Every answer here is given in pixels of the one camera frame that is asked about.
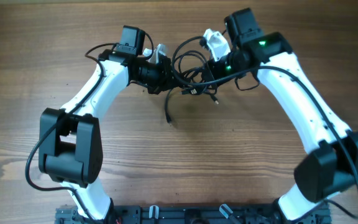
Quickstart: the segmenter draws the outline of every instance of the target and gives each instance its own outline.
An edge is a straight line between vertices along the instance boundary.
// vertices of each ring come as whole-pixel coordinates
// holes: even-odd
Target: wood grain
[[[95,64],[83,57],[89,48],[119,40],[122,26],[130,25],[166,44],[171,55],[207,28],[223,30],[223,18],[245,7],[265,33],[279,30],[288,39],[328,105],[357,130],[358,2],[0,5],[0,223],[51,223],[55,208],[73,203],[66,192],[30,188],[24,166],[41,112],[59,108],[92,74]],[[293,185],[293,169],[305,153],[265,87],[241,92],[228,83],[219,89],[219,105],[175,91],[169,104],[173,126],[165,122],[164,98],[130,86],[101,124],[100,176],[116,205],[272,202]],[[56,185],[36,162],[31,177]],[[354,189],[337,200],[358,210]],[[355,223],[336,209],[333,218]]]

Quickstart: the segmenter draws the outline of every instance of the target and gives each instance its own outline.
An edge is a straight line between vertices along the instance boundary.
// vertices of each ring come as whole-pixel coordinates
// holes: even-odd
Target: black mounting base
[[[233,217],[225,218],[219,207],[160,207],[158,219],[149,218],[150,208],[140,206],[114,206],[117,221],[114,224],[279,224],[283,222],[280,215],[274,212],[273,204],[255,204],[241,207],[230,207]],[[55,224],[80,224],[84,222],[77,217],[77,207],[64,206],[56,209]],[[331,214],[328,205],[310,213],[298,224],[330,224]]]

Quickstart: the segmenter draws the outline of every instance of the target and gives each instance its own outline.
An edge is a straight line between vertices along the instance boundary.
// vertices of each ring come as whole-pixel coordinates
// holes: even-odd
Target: wooden table
[[[358,2],[160,1],[0,6],[0,223],[52,223],[67,192],[39,192],[24,178],[27,156],[46,107],[59,108],[92,74],[83,54],[116,42],[122,26],[146,30],[172,56],[184,40],[251,7],[266,34],[280,31],[328,105],[358,130]],[[242,84],[251,85],[245,78]],[[270,203],[293,185],[305,153],[290,120],[264,86],[219,89],[208,96],[174,91],[165,121],[165,94],[126,88],[101,124],[100,177],[116,205]],[[31,177],[40,174],[38,157]],[[336,200],[358,212],[355,189]],[[356,223],[333,209],[334,223]]]

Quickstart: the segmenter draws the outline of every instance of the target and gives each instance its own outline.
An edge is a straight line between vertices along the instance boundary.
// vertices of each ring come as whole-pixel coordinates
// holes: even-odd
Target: wood surface
[[[0,5],[0,223],[52,223],[55,208],[73,204],[67,192],[29,187],[24,166],[42,111],[70,100],[93,73],[94,62],[83,57],[88,49],[118,41],[122,26],[130,25],[166,44],[172,56],[205,29],[223,30],[224,17],[245,7],[266,34],[287,38],[327,104],[358,130],[358,1]],[[217,97],[219,105],[174,91],[169,125],[165,94],[132,85],[121,92],[101,123],[100,177],[114,204],[270,203],[294,184],[293,169],[305,152],[268,89],[238,91],[230,82]],[[34,159],[35,182],[57,186]],[[335,199],[358,212],[355,189]],[[333,220],[358,223],[335,208]]]

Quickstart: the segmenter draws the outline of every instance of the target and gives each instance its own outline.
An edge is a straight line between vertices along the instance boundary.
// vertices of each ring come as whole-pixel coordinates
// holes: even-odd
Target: robotic arm
[[[189,73],[176,71],[175,62],[183,58],[176,57],[176,54],[185,43],[175,51],[172,62],[166,57],[163,45],[152,50],[147,57],[138,57],[143,49],[144,37],[148,34],[138,28],[124,26],[120,43],[99,55],[102,67],[96,67],[80,92],[60,110],[47,108],[43,112],[40,138],[53,125],[56,130],[40,144],[39,168],[53,181],[77,192],[72,196],[78,210],[70,210],[80,215],[76,216],[76,222],[84,217],[82,221],[87,223],[121,224],[120,218],[124,217],[122,210],[114,207],[98,178],[103,161],[99,122],[115,97],[130,83],[146,87],[151,94],[180,87],[198,95],[200,91],[209,93],[208,90],[251,72],[258,82],[272,92],[294,124],[308,155],[294,171],[296,184],[263,215],[268,217],[269,222],[265,220],[266,223],[300,221],[327,198],[354,184],[358,186],[358,132],[353,132],[324,102],[303,73],[289,43],[279,33],[264,35],[250,9],[233,13],[225,18],[225,24],[233,45],[231,50],[223,35],[210,29],[203,37],[189,40],[200,39],[200,44],[211,54],[205,68],[193,70],[201,72],[204,77],[202,83],[191,82],[191,78],[184,75]],[[104,70],[104,77],[98,83],[101,70]],[[69,114],[94,86],[94,92],[82,106]],[[61,125],[56,125],[63,117],[65,120]],[[76,134],[76,144],[60,140],[60,136],[70,133]],[[192,211],[191,215],[187,213],[188,210],[180,217],[183,216],[186,224],[194,221],[189,216],[199,218],[198,222],[211,222],[211,217],[200,212],[203,209]],[[249,223],[255,214],[247,216],[245,212],[243,219],[233,216],[238,211],[244,214],[243,209],[233,209],[233,212],[224,204],[219,211],[227,218],[227,223]],[[150,213],[149,219],[143,215],[139,217],[145,223],[150,220],[156,223],[159,211],[165,211],[156,206],[139,210],[142,214]],[[59,220],[65,223],[64,217],[60,216]]]

